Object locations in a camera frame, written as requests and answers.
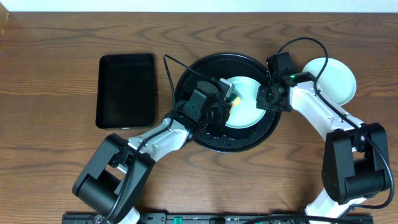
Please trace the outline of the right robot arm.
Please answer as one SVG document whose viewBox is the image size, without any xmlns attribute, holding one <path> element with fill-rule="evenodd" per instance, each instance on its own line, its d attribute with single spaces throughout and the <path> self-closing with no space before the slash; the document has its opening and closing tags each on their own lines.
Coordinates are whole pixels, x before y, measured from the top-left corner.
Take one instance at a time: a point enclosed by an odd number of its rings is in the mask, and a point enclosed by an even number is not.
<svg viewBox="0 0 398 224">
<path fill-rule="evenodd" d="M 385 129 L 351 116 L 317 85 L 311 73 L 276 73 L 270 85 L 257 91 L 257 108 L 298 111 L 325 142 L 322 165 L 323 190 L 305 207 L 311 223 L 333 223 L 364 201 L 385 190 L 387 200 L 373 206 L 382 209 L 394 196 Z"/>
</svg>

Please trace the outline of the green yellow sponge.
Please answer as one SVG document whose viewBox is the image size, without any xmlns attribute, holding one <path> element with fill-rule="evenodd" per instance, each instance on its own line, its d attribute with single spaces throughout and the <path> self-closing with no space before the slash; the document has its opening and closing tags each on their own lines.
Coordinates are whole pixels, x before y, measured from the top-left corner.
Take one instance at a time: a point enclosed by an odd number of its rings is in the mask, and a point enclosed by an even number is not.
<svg viewBox="0 0 398 224">
<path fill-rule="evenodd" d="M 232 93 L 228 98 L 228 102 L 231 104 L 232 107 L 234 107 L 241 103 L 241 98 L 237 94 Z"/>
</svg>

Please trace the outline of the light blue plate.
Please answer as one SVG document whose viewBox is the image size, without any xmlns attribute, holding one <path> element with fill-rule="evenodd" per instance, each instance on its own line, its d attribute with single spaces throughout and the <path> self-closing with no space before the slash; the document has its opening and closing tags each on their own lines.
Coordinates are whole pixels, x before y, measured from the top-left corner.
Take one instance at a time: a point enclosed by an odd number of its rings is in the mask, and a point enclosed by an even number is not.
<svg viewBox="0 0 398 224">
<path fill-rule="evenodd" d="M 241 103 L 231 108 L 226 126 L 243 129 L 258 123 L 266 113 L 256 108 L 256 96 L 261 84 L 249 77 L 232 77 L 228 81 L 234 85 L 232 93 L 240 96 Z"/>
<path fill-rule="evenodd" d="M 351 101 L 356 93 L 353 72 L 339 60 L 329 58 L 317 82 L 322 97 L 331 104 L 342 106 Z"/>
</svg>

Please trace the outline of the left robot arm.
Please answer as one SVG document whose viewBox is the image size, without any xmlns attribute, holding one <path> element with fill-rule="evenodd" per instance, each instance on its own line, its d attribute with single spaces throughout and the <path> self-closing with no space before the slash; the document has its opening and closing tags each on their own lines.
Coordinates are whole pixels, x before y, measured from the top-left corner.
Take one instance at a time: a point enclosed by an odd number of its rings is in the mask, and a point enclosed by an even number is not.
<svg viewBox="0 0 398 224">
<path fill-rule="evenodd" d="M 184 147 L 206 125 L 224 125 L 232 104 L 180 101 L 161 124 L 136 137 L 107 136 L 89 160 L 72 192 L 103 216 L 103 223 L 137 223 L 135 205 L 155 163 Z"/>
</svg>

